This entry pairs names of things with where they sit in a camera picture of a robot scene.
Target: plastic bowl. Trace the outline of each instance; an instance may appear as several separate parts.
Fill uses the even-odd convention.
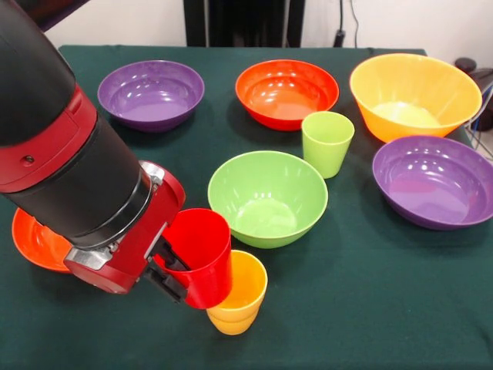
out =
[[[388,143],[404,136],[443,137],[472,118],[481,92],[460,69],[427,56],[386,54],[356,67],[350,89],[367,128]]]
[[[279,59],[243,71],[236,81],[236,96],[259,123],[274,130],[296,131],[310,113],[334,106],[339,86],[320,67]]]
[[[183,123],[202,100],[204,83],[189,66],[166,60],[128,64],[98,88],[101,106],[125,126],[158,133]]]
[[[207,191],[238,240],[258,248],[290,244],[322,217],[328,191],[322,176],[288,153],[256,151],[226,161]]]
[[[63,260],[72,245],[20,208],[12,221],[12,237],[17,250],[26,260],[48,270],[70,272]]]
[[[373,174],[388,203],[419,226],[452,230],[493,216],[493,166],[454,140],[392,141],[375,154]]]

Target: orange bowl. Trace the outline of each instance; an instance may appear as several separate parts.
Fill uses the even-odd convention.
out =
[[[12,237],[26,260],[48,270],[70,272],[63,260],[70,251],[71,244],[20,208],[12,221]]]
[[[354,69],[350,89],[367,128],[385,143],[403,136],[443,137],[481,108],[481,92],[460,69],[428,56],[394,53]]]
[[[245,69],[236,81],[236,96],[264,126],[295,131],[301,129],[301,121],[310,113],[334,106],[339,86],[318,66],[277,59]]]

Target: green bowl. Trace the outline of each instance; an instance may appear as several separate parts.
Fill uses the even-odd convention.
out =
[[[305,235],[329,198],[324,179],[309,163],[268,150],[225,162],[210,179],[207,196],[231,234],[258,248],[282,247]]]

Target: table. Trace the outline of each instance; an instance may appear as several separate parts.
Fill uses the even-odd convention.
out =
[[[169,59],[202,75],[204,99],[175,130],[150,135],[112,123],[140,159],[178,177],[185,208],[208,207],[209,178],[232,156],[301,156],[299,132],[261,126],[235,97],[237,76],[255,62],[294,58],[325,68],[340,83],[334,111],[354,122],[356,135],[341,172],[327,180],[329,207],[309,234],[270,251],[233,240],[261,259],[270,279],[259,316],[237,337],[220,334],[205,312],[173,304],[147,281],[111,295],[30,264],[12,243],[15,208],[1,199],[1,367],[491,368],[493,223],[452,232],[415,227],[386,204],[371,176],[381,143],[366,130],[348,79],[362,60],[394,51],[62,47],[97,106],[99,82],[130,62]],[[452,137],[464,140],[460,131]]]

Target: green cup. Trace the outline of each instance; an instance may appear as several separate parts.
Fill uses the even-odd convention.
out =
[[[335,112],[315,112],[301,123],[303,158],[328,179],[337,175],[353,139],[354,125]]]

